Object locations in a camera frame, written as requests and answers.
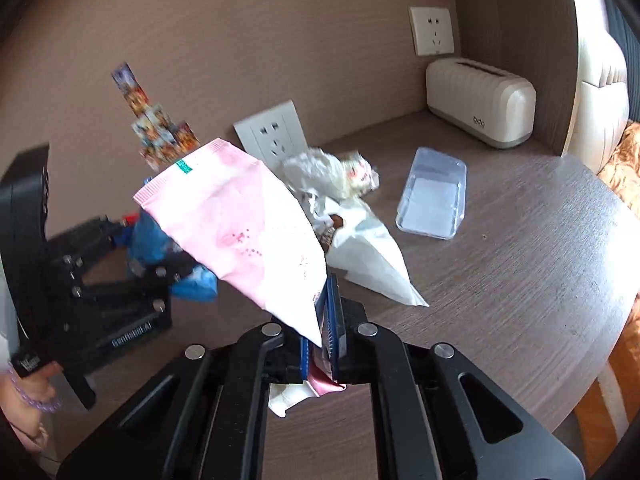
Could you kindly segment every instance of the brown wall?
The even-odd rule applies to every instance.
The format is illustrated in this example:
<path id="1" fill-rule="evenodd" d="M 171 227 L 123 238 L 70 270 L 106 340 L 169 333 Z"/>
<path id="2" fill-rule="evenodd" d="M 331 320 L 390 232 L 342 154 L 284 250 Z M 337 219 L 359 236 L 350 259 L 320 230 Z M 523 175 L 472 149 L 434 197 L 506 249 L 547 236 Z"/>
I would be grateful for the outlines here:
<path id="1" fill-rule="evenodd" d="M 456 0 L 462 55 L 521 75 L 536 89 L 533 136 L 564 152 L 574 107 L 574 0 Z"/>
<path id="2" fill-rule="evenodd" d="M 49 140 L 56 232 L 133 209 L 149 169 L 110 73 L 202 141 L 293 99 L 310 144 L 425 105 L 409 6 L 453 0 L 34 0 L 0 54 L 0 168 Z"/>

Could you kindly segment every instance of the colorful card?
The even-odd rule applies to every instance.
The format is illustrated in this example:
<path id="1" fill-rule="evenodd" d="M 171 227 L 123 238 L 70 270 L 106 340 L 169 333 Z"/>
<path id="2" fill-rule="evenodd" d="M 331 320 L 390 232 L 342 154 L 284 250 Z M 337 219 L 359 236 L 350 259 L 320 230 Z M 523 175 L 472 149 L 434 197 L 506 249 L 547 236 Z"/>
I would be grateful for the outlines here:
<path id="1" fill-rule="evenodd" d="M 173 121 L 169 117 L 169 114 L 164 111 L 162 105 L 153 105 L 151 108 L 146 110 L 145 115 L 156 129 L 162 128 L 167 131 L 171 130 Z"/>
<path id="2" fill-rule="evenodd" d="M 142 148 L 140 155 L 154 171 L 173 164 L 200 146 L 187 123 L 176 125 L 161 105 L 149 105 L 145 91 L 127 63 L 113 71 L 113 79 L 138 119 L 131 125 Z"/>
<path id="3" fill-rule="evenodd" d="M 200 141 L 191 131 L 191 128 L 187 123 L 178 124 L 178 131 L 174 135 L 175 140 L 178 142 L 181 150 L 184 153 L 189 153 L 192 150 L 200 147 Z"/>
<path id="4" fill-rule="evenodd" d="M 116 85 L 118 85 L 122 95 L 124 95 L 124 99 L 129 104 L 129 107 L 133 110 L 133 113 L 138 117 L 144 114 L 149 106 L 149 98 L 136 81 L 136 77 L 133 75 L 129 65 L 123 63 L 111 73 L 111 76 L 116 82 Z"/>

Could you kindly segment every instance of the pink snack bag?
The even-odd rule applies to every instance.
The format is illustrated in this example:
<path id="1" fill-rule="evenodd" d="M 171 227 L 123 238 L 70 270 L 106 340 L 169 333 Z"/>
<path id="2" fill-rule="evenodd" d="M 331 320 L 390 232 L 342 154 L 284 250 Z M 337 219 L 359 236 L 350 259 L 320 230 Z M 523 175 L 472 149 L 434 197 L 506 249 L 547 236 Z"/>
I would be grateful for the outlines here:
<path id="1" fill-rule="evenodd" d="M 324 251 L 298 201 L 251 155 L 216 139 L 134 196 L 185 251 L 317 346 Z"/>

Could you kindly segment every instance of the white toaster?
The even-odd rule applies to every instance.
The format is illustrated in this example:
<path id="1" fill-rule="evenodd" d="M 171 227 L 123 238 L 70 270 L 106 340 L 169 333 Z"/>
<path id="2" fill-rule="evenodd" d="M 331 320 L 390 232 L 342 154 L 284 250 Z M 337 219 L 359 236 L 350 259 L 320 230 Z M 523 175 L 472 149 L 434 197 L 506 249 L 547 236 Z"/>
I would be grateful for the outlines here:
<path id="1" fill-rule="evenodd" d="M 494 148 L 510 148 L 531 135 L 536 91 L 505 70 L 447 57 L 427 67 L 427 105 Z"/>

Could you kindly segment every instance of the green label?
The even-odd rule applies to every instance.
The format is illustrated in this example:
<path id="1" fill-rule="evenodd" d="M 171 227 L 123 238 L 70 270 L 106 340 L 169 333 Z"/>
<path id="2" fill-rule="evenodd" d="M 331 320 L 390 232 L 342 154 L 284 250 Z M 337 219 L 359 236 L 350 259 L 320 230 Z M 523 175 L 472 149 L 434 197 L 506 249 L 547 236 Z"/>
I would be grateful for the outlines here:
<path id="1" fill-rule="evenodd" d="M 183 160 L 179 160 L 178 162 L 175 163 L 176 166 L 178 166 L 178 168 L 180 168 L 181 170 L 184 171 L 184 173 L 189 173 L 191 171 L 192 168 L 189 167 L 189 165 L 184 162 Z"/>

